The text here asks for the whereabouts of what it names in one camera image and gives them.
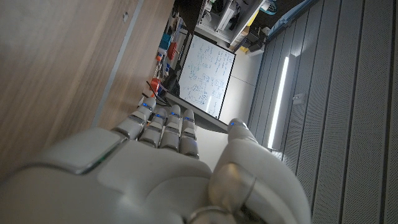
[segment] floor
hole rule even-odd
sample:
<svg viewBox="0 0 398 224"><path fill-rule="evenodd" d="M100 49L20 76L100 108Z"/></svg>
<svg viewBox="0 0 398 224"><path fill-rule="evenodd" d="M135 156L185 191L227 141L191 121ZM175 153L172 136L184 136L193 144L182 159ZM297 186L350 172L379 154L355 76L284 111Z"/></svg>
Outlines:
<svg viewBox="0 0 398 224"><path fill-rule="evenodd" d="M0 179L55 141L133 111L173 2L0 2Z"/></svg>

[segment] white robotic hand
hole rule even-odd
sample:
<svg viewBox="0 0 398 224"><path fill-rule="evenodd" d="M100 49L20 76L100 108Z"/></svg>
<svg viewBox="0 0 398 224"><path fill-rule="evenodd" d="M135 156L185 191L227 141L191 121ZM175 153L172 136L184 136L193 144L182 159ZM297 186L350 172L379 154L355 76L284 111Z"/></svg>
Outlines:
<svg viewBox="0 0 398 224"><path fill-rule="evenodd" d="M181 121L178 106L160 108L147 124L153 111L148 98L111 131L78 133L15 171L0 183L0 223L310 223L297 178L241 120L212 173L193 111Z"/></svg>

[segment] orange object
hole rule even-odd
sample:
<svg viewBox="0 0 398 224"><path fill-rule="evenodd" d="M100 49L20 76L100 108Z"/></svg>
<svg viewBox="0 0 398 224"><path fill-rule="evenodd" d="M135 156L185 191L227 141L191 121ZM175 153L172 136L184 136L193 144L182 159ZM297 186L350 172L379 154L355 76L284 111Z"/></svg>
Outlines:
<svg viewBox="0 0 398 224"><path fill-rule="evenodd" d="M157 95L157 90L159 89L159 83L160 83L160 79L158 79L158 78L153 78L150 81L150 86L154 89L156 95Z"/></svg>
<svg viewBox="0 0 398 224"><path fill-rule="evenodd" d="M177 50L177 43L176 42L172 42L170 44L170 47L169 47L168 51L167 51L167 57L170 60L173 60L176 50Z"/></svg>

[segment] writing on whiteboard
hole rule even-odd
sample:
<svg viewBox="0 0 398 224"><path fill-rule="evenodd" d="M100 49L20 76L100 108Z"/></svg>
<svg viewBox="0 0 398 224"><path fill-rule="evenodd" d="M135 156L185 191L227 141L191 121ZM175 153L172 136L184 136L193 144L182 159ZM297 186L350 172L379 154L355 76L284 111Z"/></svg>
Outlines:
<svg viewBox="0 0 398 224"><path fill-rule="evenodd" d="M235 55L193 36L180 76L180 97L217 117Z"/></svg>

